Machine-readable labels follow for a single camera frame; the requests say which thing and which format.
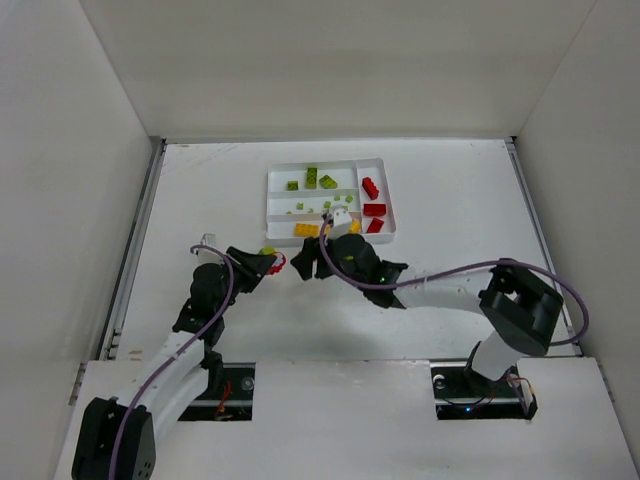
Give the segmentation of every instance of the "white surface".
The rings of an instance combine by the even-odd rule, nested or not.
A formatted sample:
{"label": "white surface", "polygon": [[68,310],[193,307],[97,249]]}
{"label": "white surface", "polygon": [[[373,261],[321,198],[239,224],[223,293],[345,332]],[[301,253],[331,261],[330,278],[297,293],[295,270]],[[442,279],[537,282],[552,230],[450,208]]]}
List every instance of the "white surface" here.
{"label": "white surface", "polygon": [[589,303],[585,348],[602,362],[636,463],[639,25],[640,2],[599,1],[517,144],[556,266]]}
{"label": "white surface", "polygon": [[[135,366],[89,365],[56,480],[69,478],[86,404]],[[253,420],[178,424],[152,479],[638,478],[594,360],[519,366],[540,405],[530,423],[438,421],[427,362],[260,362]]]}
{"label": "white surface", "polygon": [[[439,271],[507,256],[543,265],[514,171],[498,140],[365,140],[169,146],[140,257],[118,358],[149,359],[189,295],[189,246],[263,245],[269,165],[384,158],[398,223],[381,258]],[[283,249],[289,259],[298,249]],[[466,357],[491,332],[484,316],[383,310],[337,278],[302,282],[291,266],[241,295],[216,349],[227,362],[263,358]],[[556,338],[566,338],[558,322]],[[572,355],[570,346],[552,354]]]}
{"label": "white surface", "polygon": [[517,134],[594,0],[82,0],[153,135]]}
{"label": "white surface", "polygon": [[150,146],[77,1],[0,3],[0,478],[40,480]]}
{"label": "white surface", "polygon": [[[317,186],[306,188],[307,168],[316,167]],[[320,179],[329,175],[338,184],[336,189],[325,189]],[[372,200],[362,187],[362,181],[370,178],[378,189],[378,197]],[[298,190],[287,191],[287,182],[297,181]],[[388,243],[396,233],[396,221],[393,215],[393,204],[389,194],[389,185],[381,158],[344,160],[341,162],[278,163],[272,165],[268,172],[267,182],[267,240],[273,246],[302,246],[304,238],[293,236],[297,223],[322,226],[322,212],[325,201],[332,207],[348,208],[350,215],[360,223],[363,237],[370,243]],[[347,196],[353,197],[351,203],[345,201]],[[298,210],[298,203],[303,204]],[[365,217],[362,209],[365,203],[384,203],[387,213],[380,218],[384,225],[379,233],[367,234],[372,217]]]}

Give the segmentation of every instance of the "green block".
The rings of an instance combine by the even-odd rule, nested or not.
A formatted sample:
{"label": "green block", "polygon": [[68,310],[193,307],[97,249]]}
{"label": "green block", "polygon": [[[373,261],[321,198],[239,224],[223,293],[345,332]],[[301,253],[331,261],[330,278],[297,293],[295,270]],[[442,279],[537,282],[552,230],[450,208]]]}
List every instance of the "green block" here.
{"label": "green block", "polygon": [[315,167],[307,168],[307,188],[316,188],[318,184],[318,169]]}
{"label": "green block", "polygon": [[320,179],[320,185],[324,188],[338,188],[338,182],[336,182],[329,175],[325,175]]}

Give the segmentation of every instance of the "white tray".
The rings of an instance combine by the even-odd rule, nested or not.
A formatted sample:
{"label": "white tray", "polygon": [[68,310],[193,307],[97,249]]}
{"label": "white tray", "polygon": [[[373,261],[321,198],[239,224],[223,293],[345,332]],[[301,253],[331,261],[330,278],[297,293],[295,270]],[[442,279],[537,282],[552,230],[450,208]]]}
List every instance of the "white tray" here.
{"label": "white tray", "polygon": [[[318,169],[318,186],[315,190],[306,188],[307,168]],[[320,179],[329,175],[338,183],[336,189],[325,189],[320,185]],[[362,179],[370,177],[380,191],[376,200],[371,200],[362,188]],[[287,182],[297,180],[299,190],[288,191]],[[347,203],[345,198],[351,195],[353,201]],[[349,213],[362,225],[362,232],[366,232],[372,217],[363,217],[364,203],[385,203],[387,214],[382,218],[384,225],[380,233],[363,233],[370,243],[388,243],[396,233],[396,221],[393,216],[393,206],[389,195],[387,175],[381,158],[365,160],[344,160],[339,162],[315,163],[279,163],[269,167],[267,185],[267,239],[273,246],[302,245],[304,238],[295,237],[293,230],[296,223],[322,225],[324,202],[330,201],[331,206],[344,205],[349,207]],[[297,210],[296,205],[304,203],[303,210]],[[313,208],[314,213],[307,213]]]}

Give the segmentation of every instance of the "green object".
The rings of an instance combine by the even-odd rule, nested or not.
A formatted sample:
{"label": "green object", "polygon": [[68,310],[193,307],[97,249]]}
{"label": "green object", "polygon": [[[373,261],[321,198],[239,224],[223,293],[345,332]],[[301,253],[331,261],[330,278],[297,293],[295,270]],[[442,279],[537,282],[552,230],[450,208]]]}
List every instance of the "green object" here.
{"label": "green object", "polygon": [[320,185],[322,185],[324,188],[327,188],[327,189],[338,188],[338,182],[336,182],[329,175],[325,175],[320,179]]}
{"label": "green object", "polygon": [[259,253],[260,255],[271,255],[272,253],[276,253],[276,249],[273,247],[263,247]]}
{"label": "green object", "polygon": [[307,168],[307,188],[315,189],[318,184],[318,169],[315,167]]}

